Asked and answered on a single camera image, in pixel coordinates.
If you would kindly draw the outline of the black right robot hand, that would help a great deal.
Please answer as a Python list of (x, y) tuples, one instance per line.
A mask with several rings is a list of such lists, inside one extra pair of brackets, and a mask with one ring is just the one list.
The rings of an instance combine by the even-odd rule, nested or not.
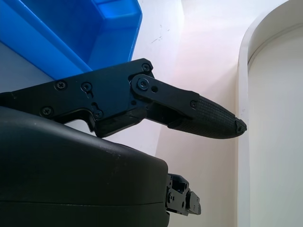
[(171, 213), (201, 214), (165, 161), (106, 137), (143, 119), (213, 139), (247, 126), (152, 69), (139, 59), (1, 93), (1, 226), (166, 227)]

